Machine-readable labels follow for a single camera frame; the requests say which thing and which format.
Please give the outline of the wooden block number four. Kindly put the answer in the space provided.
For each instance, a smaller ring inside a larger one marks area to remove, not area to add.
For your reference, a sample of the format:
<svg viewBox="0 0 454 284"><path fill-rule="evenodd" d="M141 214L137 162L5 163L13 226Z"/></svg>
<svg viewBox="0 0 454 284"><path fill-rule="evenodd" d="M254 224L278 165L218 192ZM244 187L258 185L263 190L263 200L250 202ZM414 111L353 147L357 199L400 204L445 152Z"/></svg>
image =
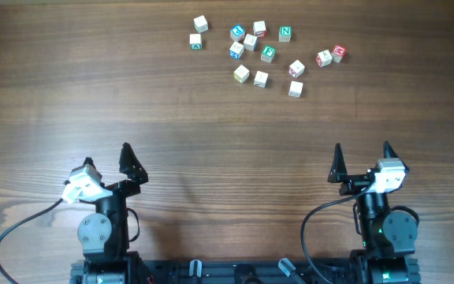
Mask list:
<svg viewBox="0 0 454 284"><path fill-rule="evenodd" d="M288 68L288 73L294 77L299 77L305 70L304 64L300 60L295 60Z"/></svg>

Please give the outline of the wooden block yellow side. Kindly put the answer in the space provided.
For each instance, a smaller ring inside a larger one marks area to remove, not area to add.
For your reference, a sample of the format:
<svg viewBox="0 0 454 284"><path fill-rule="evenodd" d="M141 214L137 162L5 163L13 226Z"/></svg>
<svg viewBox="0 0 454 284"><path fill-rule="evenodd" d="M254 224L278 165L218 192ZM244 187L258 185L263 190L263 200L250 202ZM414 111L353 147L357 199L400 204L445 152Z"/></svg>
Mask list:
<svg viewBox="0 0 454 284"><path fill-rule="evenodd" d="M249 78L249 75L250 71L244 65L239 65L239 67L236 68L233 72L233 77L241 84L245 82L247 78Z"/></svg>

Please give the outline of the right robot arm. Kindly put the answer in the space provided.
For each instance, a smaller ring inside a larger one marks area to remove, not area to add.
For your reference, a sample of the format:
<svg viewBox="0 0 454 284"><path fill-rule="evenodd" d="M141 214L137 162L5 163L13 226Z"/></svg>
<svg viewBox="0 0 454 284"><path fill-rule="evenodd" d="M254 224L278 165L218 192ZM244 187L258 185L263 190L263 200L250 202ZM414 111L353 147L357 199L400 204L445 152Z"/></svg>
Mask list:
<svg viewBox="0 0 454 284"><path fill-rule="evenodd" d="M335 146L328 182L339 183L341 196L352 196L355 230L363 248L350 253L352 279L361 284L416 284L421 275L415 253L419 216L405 206L391 207L388 195L401 189L409 167L389 142L383 157L365 174L350 175L342 148Z"/></svg>

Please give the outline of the wooden block hammer picture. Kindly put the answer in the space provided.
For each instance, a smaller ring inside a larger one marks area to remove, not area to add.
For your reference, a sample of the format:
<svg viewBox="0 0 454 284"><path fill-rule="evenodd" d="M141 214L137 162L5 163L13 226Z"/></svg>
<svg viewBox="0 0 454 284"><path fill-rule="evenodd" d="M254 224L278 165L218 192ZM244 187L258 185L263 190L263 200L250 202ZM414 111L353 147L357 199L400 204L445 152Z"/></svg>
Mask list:
<svg viewBox="0 0 454 284"><path fill-rule="evenodd" d="M255 74L254 86L264 88L268 81L268 77L269 77L268 73L257 71Z"/></svg>

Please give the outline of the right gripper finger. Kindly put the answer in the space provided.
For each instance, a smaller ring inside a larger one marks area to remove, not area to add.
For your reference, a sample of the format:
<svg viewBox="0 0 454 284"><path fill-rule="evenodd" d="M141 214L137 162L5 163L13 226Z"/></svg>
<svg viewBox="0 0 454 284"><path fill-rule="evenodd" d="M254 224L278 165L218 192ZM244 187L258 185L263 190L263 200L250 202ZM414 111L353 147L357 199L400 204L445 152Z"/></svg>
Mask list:
<svg viewBox="0 0 454 284"><path fill-rule="evenodd" d="M404 163L399 155L393 150L390 143L386 140L383 144L383 155L385 159L399 159L404 165L404 173L409 174L410 168Z"/></svg>
<svg viewBox="0 0 454 284"><path fill-rule="evenodd" d="M344 155L340 143L334 148L333 163L331 165L327 181L329 183L341 183L347 179L348 171L344 162Z"/></svg>

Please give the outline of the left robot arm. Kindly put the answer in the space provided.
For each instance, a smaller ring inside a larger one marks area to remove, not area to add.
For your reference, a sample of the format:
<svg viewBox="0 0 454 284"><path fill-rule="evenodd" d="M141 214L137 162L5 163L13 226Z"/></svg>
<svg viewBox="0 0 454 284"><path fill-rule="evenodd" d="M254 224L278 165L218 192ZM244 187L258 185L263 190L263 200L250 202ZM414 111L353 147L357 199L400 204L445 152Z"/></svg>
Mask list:
<svg viewBox="0 0 454 284"><path fill-rule="evenodd" d="M139 253L128 250L129 243L139 234L129 236L128 214L135 211L127 207L126 200L139 194L140 186L149 178L128 143L122 145L119 166L119 172L127 178L105 185L93 159L87 157L65 182L63 200L69 204L78 200L95 206L95 212L78 226L77 237L82 244L84 261L71 266L71 284L154 282L153 274Z"/></svg>

